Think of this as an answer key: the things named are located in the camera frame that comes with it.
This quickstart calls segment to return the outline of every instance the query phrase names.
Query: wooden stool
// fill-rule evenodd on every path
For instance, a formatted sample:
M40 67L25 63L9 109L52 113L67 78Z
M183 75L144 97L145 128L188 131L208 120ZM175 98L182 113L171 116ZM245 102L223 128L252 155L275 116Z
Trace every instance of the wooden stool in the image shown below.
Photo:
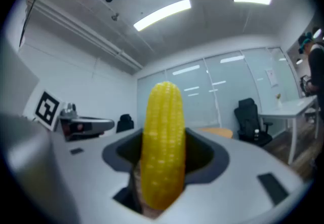
M233 131L229 129L222 129L222 128L200 128L199 130L209 132L215 135L219 135L222 137L232 138Z

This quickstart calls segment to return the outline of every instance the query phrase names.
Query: qr code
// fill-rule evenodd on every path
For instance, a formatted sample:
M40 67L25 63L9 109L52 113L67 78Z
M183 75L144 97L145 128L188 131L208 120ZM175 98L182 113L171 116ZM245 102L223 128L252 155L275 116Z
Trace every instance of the qr code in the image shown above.
M44 123L48 124L48 127L51 127L55 120L59 104L60 101L56 100L45 91L38 102L35 115Z

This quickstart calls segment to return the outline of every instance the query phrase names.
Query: wooden floor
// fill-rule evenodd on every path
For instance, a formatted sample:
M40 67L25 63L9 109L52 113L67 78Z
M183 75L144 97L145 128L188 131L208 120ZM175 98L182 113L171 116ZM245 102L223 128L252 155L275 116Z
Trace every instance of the wooden floor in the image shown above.
M297 120L297 146L295 158L290 167L298 173L304 181L312 178L312 159L315 159L320 153L324 141L324 127L322 121L320 121L319 125L318 138L315 139L315 125L306 122L302 117ZM291 130L289 130L276 137L264 148L279 160L288 164L291 140L292 133Z

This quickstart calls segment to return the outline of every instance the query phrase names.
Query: black shirt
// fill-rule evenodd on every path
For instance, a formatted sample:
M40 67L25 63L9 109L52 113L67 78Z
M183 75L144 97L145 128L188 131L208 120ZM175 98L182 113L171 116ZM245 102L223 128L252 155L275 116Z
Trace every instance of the black shirt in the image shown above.
M324 105L324 50L313 49L308 56L312 85L318 86L317 96L321 106Z

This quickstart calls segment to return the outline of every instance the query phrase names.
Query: person in black shirt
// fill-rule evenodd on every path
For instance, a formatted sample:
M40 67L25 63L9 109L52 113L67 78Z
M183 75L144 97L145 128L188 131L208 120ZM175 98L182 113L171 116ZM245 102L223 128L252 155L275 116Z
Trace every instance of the person in black shirt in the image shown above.
M307 87L317 94L320 116L324 121L324 45L314 42L310 32L301 35L298 44L299 53L308 56L311 81Z

